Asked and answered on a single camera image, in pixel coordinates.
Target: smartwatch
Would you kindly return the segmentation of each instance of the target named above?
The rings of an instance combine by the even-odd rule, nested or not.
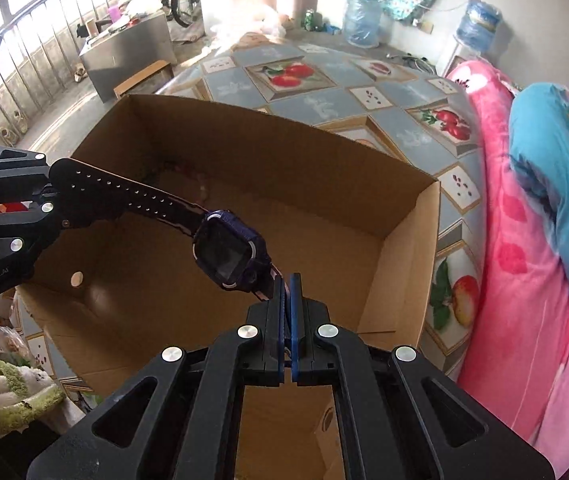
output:
[[[66,199],[65,225],[79,227],[95,219],[115,219],[124,211],[170,224],[193,238],[197,265],[223,290],[273,296],[272,266],[261,235],[232,212],[207,211],[170,195],[72,158],[53,163],[49,180]]]
[[[231,211],[207,213],[194,236],[194,258],[225,290],[272,295],[271,258],[264,238]]]

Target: watch strap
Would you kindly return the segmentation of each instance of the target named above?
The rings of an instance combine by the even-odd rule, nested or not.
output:
[[[256,283],[256,288],[254,288],[253,293],[259,300],[268,301],[274,296],[274,284],[276,282],[276,277],[280,276],[282,278],[282,283],[286,290],[288,287],[284,278],[282,277],[282,273],[277,269],[276,266],[271,265],[271,270],[268,274],[265,274],[258,282]]]
[[[207,210],[160,189],[100,170],[72,158],[61,158],[49,170],[49,181],[64,199],[90,206],[101,218],[124,211],[159,220],[193,237]]]

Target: watch face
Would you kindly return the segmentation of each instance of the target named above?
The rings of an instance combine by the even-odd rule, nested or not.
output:
[[[210,219],[196,240],[198,260],[213,270],[224,283],[235,283],[251,259],[248,243],[237,237],[218,219]]]

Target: cardboard box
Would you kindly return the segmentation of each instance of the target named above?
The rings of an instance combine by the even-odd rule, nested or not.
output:
[[[323,480],[344,480],[345,478],[346,474],[344,473],[344,462],[342,461],[342,455],[338,455],[327,469]]]
[[[336,458],[342,456],[340,429],[337,426],[337,415],[335,414],[335,404],[332,398],[317,428],[315,428],[315,438],[317,438],[317,445],[320,448],[322,460],[324,460],[325,466],[329,470]]]
[[[440,197],[423,171],[305,124],[174,96],[126,96],[73,156],[135,180],[156,174],[155,186],[197,202],[196,179],[162,171],[189,165],[207,176],[204,206],[232,209],[260,232],[332,322],[381,348],[417,345]],[[132,214],[67,230],[20,294],[71,368],[107,396],[167,346],[206,346],[244,323],[256,299],[211,282],[191,243]],[[84,280],[72,286],[77,272]],[[330,391],[247,388],[237,476],[322,478],[314,430]]]

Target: metal screw cap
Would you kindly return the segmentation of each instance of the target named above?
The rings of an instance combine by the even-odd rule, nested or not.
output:
[[[162,359],[169,363],[173,363],[182,358],[182,350],[177,346],[170,346],[162,351]]]
[[[253,325],[244,325],[238,329],[238,335],[242,339],[251,339],[258,335],[258,329]]]
[[[417,354],[415,353],[415,350],[413,350],[410,346],[401,346],[395,350],[395,357],[407,363],[413,361],[416,355]]]
[[[335,325],[322,325],[317,329],[317,333],[322,337],[335,337],[339,330]]]
[[[15,238],[14,240],[11,240],[11,245],[9,247],[11,248],[12,252],[17,253],[20,249],[22,249],[23,245],[24,242],[22,241],[22,238]]]

